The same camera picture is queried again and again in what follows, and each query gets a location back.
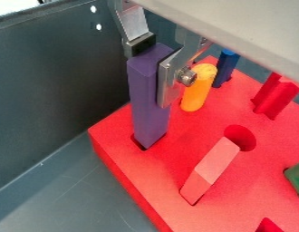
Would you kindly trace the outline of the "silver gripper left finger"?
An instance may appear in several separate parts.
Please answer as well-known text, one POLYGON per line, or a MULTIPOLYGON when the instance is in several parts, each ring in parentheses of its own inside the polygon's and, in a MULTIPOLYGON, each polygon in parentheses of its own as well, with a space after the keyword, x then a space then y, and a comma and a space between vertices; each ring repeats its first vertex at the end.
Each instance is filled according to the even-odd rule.
POLYGON ((135 57, 156 44, 144 8, 132 0, 108 0, 108 6, 123 37, 124 55, 135 57))

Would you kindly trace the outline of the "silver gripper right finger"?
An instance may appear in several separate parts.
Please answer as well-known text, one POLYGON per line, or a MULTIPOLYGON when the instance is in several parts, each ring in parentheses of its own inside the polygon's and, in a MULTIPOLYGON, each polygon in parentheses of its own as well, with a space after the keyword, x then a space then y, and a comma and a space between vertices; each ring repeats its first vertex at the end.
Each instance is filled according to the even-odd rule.
POLYGON ((189 87, 197 74, 191 70, 195 59, 213 44, 205 37, 181 26, 175 29, 175 40, 181 47, 159 64, 157 104, 167 108, 179 97, 179 84, 189 87))

